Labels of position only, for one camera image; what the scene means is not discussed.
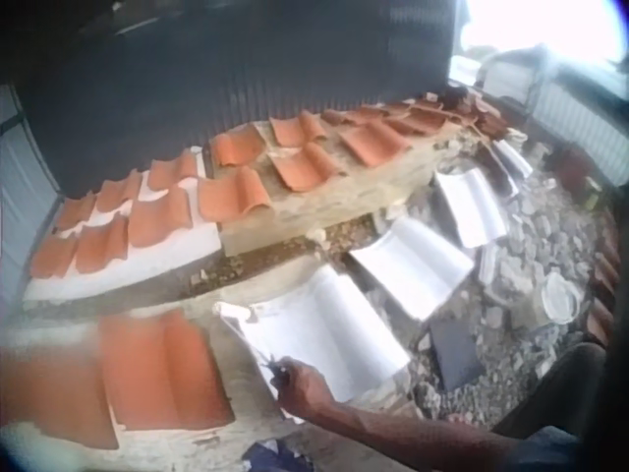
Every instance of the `person's arm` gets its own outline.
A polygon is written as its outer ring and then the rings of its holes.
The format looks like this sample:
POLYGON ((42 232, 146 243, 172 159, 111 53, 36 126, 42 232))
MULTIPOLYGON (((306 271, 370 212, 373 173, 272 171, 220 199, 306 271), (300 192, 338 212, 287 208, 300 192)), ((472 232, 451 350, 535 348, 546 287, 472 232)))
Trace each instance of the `person's arm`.
POLYGON ((353 408, 334 401, 313 367, 283 359, 286 384, 274 382, 289 413, 332 433, 363 443, 408 467, 448 471, 495 470, 518 443, 467 425, 417 420, 353 408))

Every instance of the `wooden plank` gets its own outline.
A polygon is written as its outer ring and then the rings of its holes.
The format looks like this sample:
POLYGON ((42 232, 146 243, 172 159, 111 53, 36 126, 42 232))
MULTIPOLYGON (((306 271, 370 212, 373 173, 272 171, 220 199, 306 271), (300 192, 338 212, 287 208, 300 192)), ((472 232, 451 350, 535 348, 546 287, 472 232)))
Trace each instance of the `wooden plank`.
MULTIPOLYGON (((322 146, 346 170, 346 177, 336 177, 311 192, 297 194, 286 188, 268 154, 292 155, 296 148, 278 147, 267 122, 256 122, 267 141, 267 152, 252 164, 269 193, 273 209, 256 209, 247 217, 220 228, 225 255, 235 256, 306 234, 313 228, 325 228, 363 214, 388 207, 408 198, 426 185, 436 166, 452 155, 449 148, 435 149, 457 136, 461 127, 446 123, 440 133, 430 137, 411 137, 412 149, 384 165, 367 168, 340 143, 339 131, 324 124, 328 140, 322 146)), ((214 176, 220 178, 234 169, 213 163, 214 176)))

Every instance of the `person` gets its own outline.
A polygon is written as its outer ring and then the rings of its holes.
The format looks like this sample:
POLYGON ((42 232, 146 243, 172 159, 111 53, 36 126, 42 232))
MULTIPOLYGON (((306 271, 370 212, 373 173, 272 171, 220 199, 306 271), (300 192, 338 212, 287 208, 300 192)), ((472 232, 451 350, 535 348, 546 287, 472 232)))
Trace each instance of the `person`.
POLYGON ((280 361, 288 376, 272 383, 287 412, 415 470, 567 471, 575 467, 578 438, 587 426, 604 357, 594 343, 568 349, 533 394, 491 432, 339 403, 321 373, 295 359, 280 361))

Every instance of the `bright light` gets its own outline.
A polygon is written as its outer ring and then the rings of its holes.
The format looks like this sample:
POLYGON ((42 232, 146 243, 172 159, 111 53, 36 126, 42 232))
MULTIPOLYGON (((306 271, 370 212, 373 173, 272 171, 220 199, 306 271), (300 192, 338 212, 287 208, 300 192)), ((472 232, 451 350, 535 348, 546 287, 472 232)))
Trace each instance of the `bright light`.
POLYGON ((611 0, 468 0, 472 21, 464 49, 492 45, 500 51, 545 43, 581 61, 619 62, 627 53, 627 28, 611 0))

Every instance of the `orange clay tile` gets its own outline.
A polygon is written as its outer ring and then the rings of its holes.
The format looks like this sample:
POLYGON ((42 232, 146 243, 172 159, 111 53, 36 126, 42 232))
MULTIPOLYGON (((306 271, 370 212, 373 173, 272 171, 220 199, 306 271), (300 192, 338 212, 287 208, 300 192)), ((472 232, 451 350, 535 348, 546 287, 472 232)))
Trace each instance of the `orange clay tile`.
POLYGON ((434 135, 447 121, 447 115, 438 111, 414 108, 407 116, 389 117, 384 121, 403 135, 434 135))
POLYGON ((96 196, 96 209, 101 213, 112 211, 127 200, 135 200, 140 192, 142 175, 133 169, 124 180, 105 180, 96 196))
POLYGON ((418 108, 428 108, 431 110, 440 110, 441 108, 443 108, 443 103, 439 102, 439 101, 430 101, 430 100, 424 100, 422 98, 420 98, 419 100, 417 100, 415 102, 415 105, 418 108))
POLYGON ((77 250, 77 237, 60 238, 49 234, 30 261, 32 278, 64 277, 77 250))
POLYGON ((200 329, 186 321, 181 310, 168 312, 161 319, 180 427, 204 430, 233 422, 216 360, 200 329))
POLYGON ((271 201, 259 175, 249 167, 218 180, 199 179, 199 213, 206 221, 234 221, 260 206, 270 207, 271 201))
POLYGON ((117 315, 98 324, 102 370, 118 423, 129 430, 179 428, 159 318, 117 315))
POLYGON ((80 200, 66 199, 61 208, 55 227, 59 230, 74 228, 77 223, 87 221, 94 209, 96 195, 89 192, 80 200))
POLYGON ((397 103, 389 103, 382 107, 382 109, 390 115, 399 115, 402 113, 406 113, 407 111, 409 111, 410 108, 411 105, 403 101, 398 101, 397 103))
POLYGON ((503 139, 508 131, 506 121, 489 113, 481 116, 476 126, 484 135, 496 141, 503 139))
POLYGON ((30 359, 34 423, 47 436, 117 449, 98 362, 77 347, 41 349, 30 359))
POLYGON ((0 428, 10 423, 32 421, 29 362, 7 349, 0 349, 0 428))
POLYGON ((173 160, 154 160, 148 171, 148 187, 153 191, 166 190, 187 177, 197 177, 197 159, 189 149, 173 160))
POLYGON ((97 272, 106 268, 114 259, 122 261, 127 259, 128 222, 125 216, 116 213, 108 224, 95 227, 84 226, 79 236, 75 262, 79 273, 97 272))
POLYGON ((179 228, 192 228, 188 194, 180 187, 153 202, 134 202, 129 216, 129 242, 135 248, 146 248, 164 241, 179 228))
POLYGON ((308 143, 291 157, 272 161, 286 186, 295 192, 307 192, 334 175, 344 174, 334 158, 315 143, 308 143))
POLYGON ((246 165, 256 160, 266 142, 252 123, 242 129, 221 133, 210 144, 212 158, 219 165, 246 165))
POLYGON ((363 105, 356 110, 348 111, 345 114, 345 119, 353 125, 364 125, 368 121, 382 118, 386 114, 387 112, 382 108, 363 105))
POLYGON ((341 140, 367 167, 388 162, 411 144, 381 121, 340 134, 341 140))
POLYGON ((286 148, 297 148, 309 141, 325 138, 325 130, 318 118, 308 110, 303 110, 299 116, 288 120, 269 118, 268 121, 277 143, 286 148))

